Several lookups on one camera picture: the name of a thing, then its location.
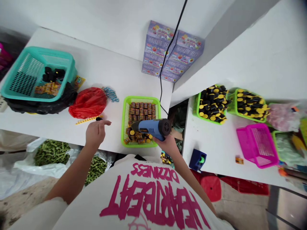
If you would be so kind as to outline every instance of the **stacked boxes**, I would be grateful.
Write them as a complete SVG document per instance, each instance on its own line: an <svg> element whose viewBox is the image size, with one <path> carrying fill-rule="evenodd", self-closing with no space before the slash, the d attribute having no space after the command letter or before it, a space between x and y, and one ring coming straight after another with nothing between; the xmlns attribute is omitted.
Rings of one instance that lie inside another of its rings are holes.
<svg viewBox="0 0 307 230"><path fill-rule="evenodd" d="M169 47L161 72L162 79L178 81L204 52L204 39L181 30L174 35L174 29L151 21L146 36L143 73L159 76L165 52L173 36L175 38Z"/></svg>
<svg viewBox="0 0 307 230"><path fill-rule="evenodd" d="M146 36L145 52L143 59L142 72L150 75L158 76L163 64L164 55L167 47L169 46L173 36L174 29L164 26L155 21L150 21L149 28ZM170 46L167 58L172 52L175 43Z"/></svg>
<svg viewBox="0 0 307 230"><path fill-rule="evenodd" d="M178 39L169 60L191 66L204 52L205 40L178 31Z"/></svg>

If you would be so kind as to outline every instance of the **white shelf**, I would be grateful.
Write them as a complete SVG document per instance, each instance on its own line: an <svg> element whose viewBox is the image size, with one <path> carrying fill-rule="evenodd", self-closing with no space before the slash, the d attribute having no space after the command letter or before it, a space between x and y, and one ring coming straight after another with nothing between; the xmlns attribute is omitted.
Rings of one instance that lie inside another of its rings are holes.
<svg viewBox="0 0 307 230"><path fill-rule="evenodd" d="M82 42L80 40L39 28L27 46L39 46L69 52L76 62L78 75L85 78L79 92L89 87L109 86L116 91L119 103L108 104L103 111L104 119L112 122L106 127L106 138L100 149L117 153L140 155L160 154L160 148L125 148L121 144L121 125L123 101L127 96L151 96L160 98L160 79L141 73L142 62L111 52L109 50ZM163 80L161 105L168 109L173 83ZM162 118L167 118L161 110ZM85 144L85 131L88 122L75 125L78 119L68 113L68 108L59 114L30 115L13 112L7 108L0 113L0 129L50 138L73 144Z"/></svg>
<svg viewBox="0 0 307 230"><path fill-rule="evenodd" d="M244 159L236 129L253 124L253 121L226 113L227 121L223 125L216 125L194 116L193 103L194 97L191 97L189 99L182 151L183 158L188 165L193 149L197 149L207 154L201 171L299 191L279 175L277 166L259 169L254 163ZM236 155L244 159L243 165L235 162Z"/></svg>

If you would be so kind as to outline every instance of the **concrete floor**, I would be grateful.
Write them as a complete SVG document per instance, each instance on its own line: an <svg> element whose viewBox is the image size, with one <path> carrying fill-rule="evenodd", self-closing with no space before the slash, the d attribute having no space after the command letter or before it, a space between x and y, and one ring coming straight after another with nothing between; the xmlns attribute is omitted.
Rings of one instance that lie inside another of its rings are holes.
<svg viewBox="0 0 307 230"><path fill-rule="evenodd" d="M56 182L57 179L50 177L0 201L0 211L5 215L3 230L40 204ZM241 194L223 181L221 186L222 199L213 203L221 219L239 230L268 229L265 211L268 196Z"/></svg>

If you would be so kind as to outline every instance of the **black plastic bag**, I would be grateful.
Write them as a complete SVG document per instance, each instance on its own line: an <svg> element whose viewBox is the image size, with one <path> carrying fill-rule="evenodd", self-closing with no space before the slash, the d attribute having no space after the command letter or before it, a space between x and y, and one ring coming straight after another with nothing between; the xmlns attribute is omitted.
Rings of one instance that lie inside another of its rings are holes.
<svg viewBox="0 0 307 230"><path fill-rule="evenodd" d="M54 102L36 102L4 98L8 106L15 112L38 113L42 115L55 114L71 106L77 97L77 92L67 82L61 98Z"/></svg>

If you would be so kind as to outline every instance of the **hand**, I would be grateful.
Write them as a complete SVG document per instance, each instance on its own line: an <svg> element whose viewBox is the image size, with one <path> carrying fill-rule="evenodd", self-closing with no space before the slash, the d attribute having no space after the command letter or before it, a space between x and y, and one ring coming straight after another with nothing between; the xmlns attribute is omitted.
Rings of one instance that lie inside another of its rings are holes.
<svg viewBox="0 0 307 230"><path fill-rule="evenodd" d="M170 155L171 158L176 156L177 154L180 155L180 152L178 150L178 147L176 145L175 138L172 135L165 136L164 141L160 141L159 139L153 137L154 142L156 142L159 147L166 152L168 155Z"/></svg>
<svg viewBox="0 0 307 230"><path fill-rule="evenodd" d="M109 126L111 123L112 122L108 120L100 120L90 123L85 133L85 145L98 149L106 136L105 125Z"/></svg>

